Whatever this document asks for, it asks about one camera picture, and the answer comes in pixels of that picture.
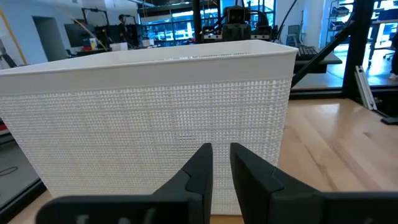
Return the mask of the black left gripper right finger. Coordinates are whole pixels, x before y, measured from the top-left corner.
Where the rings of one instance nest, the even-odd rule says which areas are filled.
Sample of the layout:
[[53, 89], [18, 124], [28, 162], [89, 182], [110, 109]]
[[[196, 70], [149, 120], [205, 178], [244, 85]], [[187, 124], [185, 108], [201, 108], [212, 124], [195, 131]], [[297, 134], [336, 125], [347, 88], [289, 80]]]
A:
[[230, 163], [245, 223], [397, 223], [397, 192], [322, 192], [236, 142]]

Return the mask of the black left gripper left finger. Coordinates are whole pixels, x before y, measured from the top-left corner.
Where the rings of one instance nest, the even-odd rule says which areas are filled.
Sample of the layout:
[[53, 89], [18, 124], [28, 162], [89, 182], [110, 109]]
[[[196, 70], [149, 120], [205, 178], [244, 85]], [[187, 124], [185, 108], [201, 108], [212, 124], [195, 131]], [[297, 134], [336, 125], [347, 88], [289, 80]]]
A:
[[37, 224], [209, 223], [213, 149], [204, 143], [150, 195], [74, 195], [47, 202]]

